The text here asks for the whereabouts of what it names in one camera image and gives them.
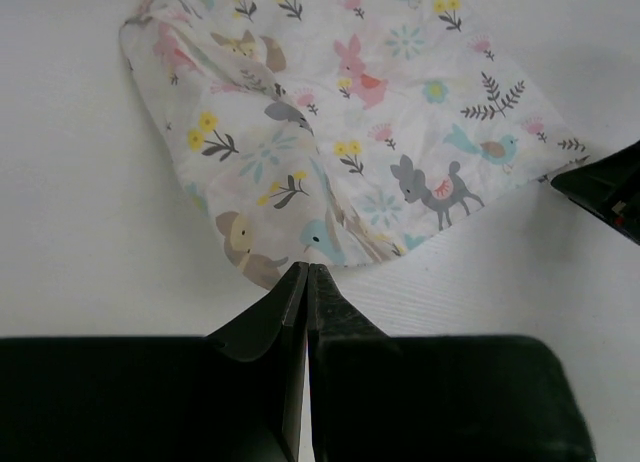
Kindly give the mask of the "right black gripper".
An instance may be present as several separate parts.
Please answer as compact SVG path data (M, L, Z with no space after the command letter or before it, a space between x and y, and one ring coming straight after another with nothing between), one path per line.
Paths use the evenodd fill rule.
M564 172L551 186L634 243L639 243L639 142Z

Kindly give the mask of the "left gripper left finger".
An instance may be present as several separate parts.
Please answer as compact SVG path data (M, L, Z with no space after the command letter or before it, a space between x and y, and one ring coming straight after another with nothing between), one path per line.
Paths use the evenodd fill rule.
M1 342L5 461L294 461L306 267L207 336Z

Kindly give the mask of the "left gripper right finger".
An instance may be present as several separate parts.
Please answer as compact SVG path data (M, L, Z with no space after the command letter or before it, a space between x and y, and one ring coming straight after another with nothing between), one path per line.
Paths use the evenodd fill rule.
M592 461L562 363L522 335L390 336L309 269L319 461Z

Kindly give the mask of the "animal print cloth napkin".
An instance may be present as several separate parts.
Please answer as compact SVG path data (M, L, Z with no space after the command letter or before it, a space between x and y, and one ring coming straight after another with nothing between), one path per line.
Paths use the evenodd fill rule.
M229 262L406 255L587 159L466 0L142 0L119 39Z

